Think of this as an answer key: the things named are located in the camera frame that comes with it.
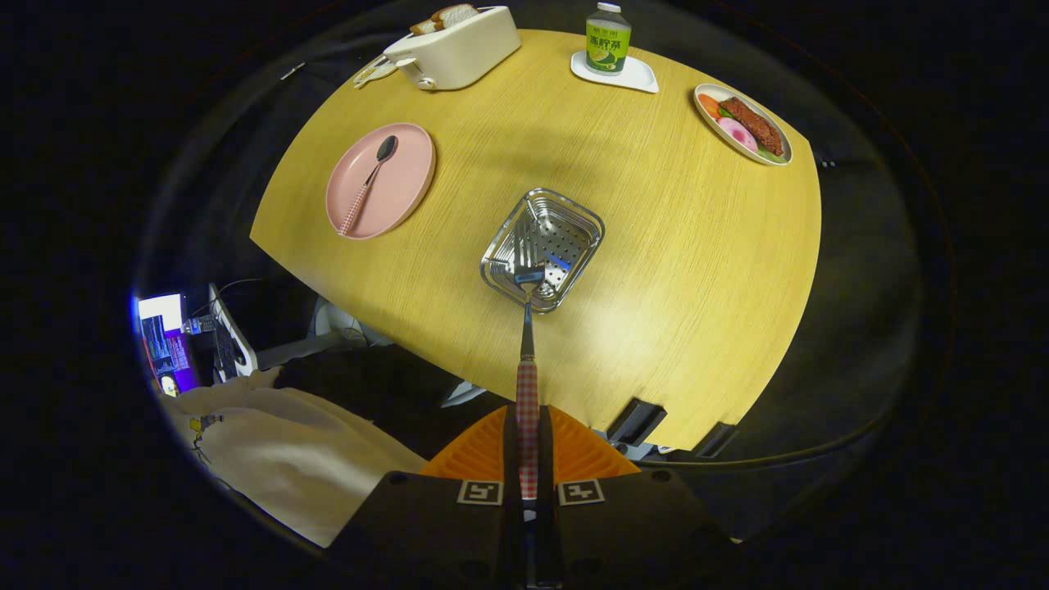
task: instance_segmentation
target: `computer screen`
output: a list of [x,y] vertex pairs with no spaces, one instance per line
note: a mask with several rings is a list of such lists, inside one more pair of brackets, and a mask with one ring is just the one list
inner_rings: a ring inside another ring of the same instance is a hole
[[136,300],[146,360],[160,392],[177,396],[200,385],[183,334],[183,296],[178,293]]

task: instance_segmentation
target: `water bottle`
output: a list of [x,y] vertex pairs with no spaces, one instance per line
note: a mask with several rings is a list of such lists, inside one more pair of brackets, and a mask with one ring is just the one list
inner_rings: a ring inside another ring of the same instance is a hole
[[630,23],[616,4],[598,2],[597,12],[586,17],[586,67],[604,76],[619,76],[630,46]]

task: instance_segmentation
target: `wooden table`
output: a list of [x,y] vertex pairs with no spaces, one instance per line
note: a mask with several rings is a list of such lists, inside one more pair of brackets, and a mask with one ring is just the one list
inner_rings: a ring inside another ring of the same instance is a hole
[[[820,230],[809,143],[777,118],[792,164],[751,162],[695,111],[691,89],[719,83],[709,76],[631,48],[658,94],[593,84],[569,69],[582,36],[520,36],[462,90],[422,91],[394,72],[336,91],[274,172],[252,239],[362,322],[513,399],[521,308],[478,264],[524,192],[558,191],[607,234],[564,303],[536,317],[541,401],[604,429],[638,397],[668,413],[648,442],[691,448],[746,414],[801,318]],[[433,138],[429,192],[390,233],[339,237],[328,175],[354,142],[397,122]]]

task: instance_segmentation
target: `perforated tray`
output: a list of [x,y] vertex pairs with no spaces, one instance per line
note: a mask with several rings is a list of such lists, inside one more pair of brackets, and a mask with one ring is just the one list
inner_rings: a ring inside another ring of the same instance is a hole
[[544,188],[528,191],[496,232],[480,259],[480,277],[492,289],[524,307],[524,292],[514,285],[515,227],[521,215],[536,220],[529,227],[539,243],[547,276],[532,293],[532,310],[557,309],[579,279],[604,238],[604,222],[596,213]]

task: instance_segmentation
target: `pink plate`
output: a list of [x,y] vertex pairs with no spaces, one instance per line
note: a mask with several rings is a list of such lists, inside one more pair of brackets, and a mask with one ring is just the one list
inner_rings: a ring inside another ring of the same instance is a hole
[[346,232],[350,239],[367,239],[398,227],[411,215],[430,187],[436,163],[430,135],[411,123],[380,127],[354,144],[331,171],[325,196],[331,227],[339,231],[358,189],[376,167],[379,146],[389,135],[397,135],[397,151],[371,181],[357,223]]

